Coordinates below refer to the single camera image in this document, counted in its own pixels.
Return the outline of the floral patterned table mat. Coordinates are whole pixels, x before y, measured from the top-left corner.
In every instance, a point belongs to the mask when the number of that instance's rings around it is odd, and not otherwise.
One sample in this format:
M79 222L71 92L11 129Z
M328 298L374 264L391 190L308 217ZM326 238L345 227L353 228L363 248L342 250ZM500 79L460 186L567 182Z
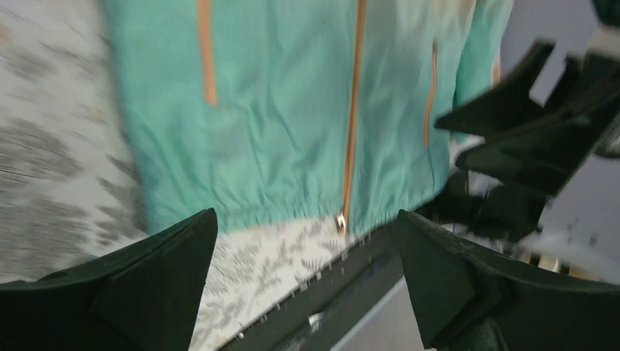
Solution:
M98 1L1 3L1 281L34 281L146 237ZM191 350L215 350L341 253L329 219L217 241Z

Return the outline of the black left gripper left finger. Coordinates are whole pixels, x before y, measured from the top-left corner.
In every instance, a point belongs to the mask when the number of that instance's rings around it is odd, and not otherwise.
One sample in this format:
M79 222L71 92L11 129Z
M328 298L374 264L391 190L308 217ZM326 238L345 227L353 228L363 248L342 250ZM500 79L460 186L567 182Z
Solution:
M1 286L3 350L187 350L218 224L201 211L35 282Z

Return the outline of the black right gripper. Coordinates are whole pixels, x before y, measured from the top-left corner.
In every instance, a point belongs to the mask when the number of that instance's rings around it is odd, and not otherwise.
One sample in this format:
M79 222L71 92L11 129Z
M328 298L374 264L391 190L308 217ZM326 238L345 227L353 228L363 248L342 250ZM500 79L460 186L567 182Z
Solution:
M541 197L555 197L593 152L601 158L619 157L618 97L564 107L533 121L545 108L531 100L529 92L554 46L534 42L507 77L435 122L437 129L481 137L505 132L462 152L458 168L522 186ZM564 63L546 107L563 105L619 73L619 28L600 27L586 52L568 53Z

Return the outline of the mint and orange zip jacket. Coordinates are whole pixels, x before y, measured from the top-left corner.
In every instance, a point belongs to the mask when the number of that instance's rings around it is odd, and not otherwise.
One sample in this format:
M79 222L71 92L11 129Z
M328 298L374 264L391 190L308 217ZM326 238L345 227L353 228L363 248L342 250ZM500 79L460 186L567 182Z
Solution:
M365 233L433 200L487 91L511 1L106 1L150 234L330 217Z

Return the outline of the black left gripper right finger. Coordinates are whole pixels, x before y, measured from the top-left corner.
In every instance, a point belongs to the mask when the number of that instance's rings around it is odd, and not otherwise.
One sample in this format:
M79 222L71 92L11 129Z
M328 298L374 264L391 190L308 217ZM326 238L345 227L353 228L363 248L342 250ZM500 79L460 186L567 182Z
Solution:
M619 348L616 285L511 259L408 211L396 245L425 348Z

